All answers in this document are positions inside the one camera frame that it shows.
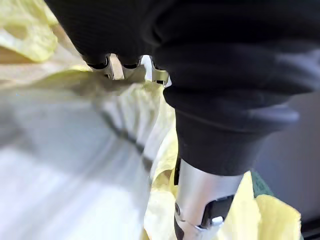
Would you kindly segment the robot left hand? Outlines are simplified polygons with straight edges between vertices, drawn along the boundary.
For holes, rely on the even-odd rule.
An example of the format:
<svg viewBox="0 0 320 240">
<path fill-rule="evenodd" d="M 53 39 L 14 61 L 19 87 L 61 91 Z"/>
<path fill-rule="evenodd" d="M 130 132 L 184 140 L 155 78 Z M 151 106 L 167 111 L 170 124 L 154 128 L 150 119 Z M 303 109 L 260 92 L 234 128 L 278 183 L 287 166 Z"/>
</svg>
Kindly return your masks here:
<svg viewBox="0 0 320 240">
<path fill-rule="evenodd" d="M 111 73 L 150 55 L 171 85 L 179 240 L 211 239 L 266 138 L 295 122 L 291 97 L 320 87 L 317 0 L 49 0 L 84 61 Z"/>
</svg>

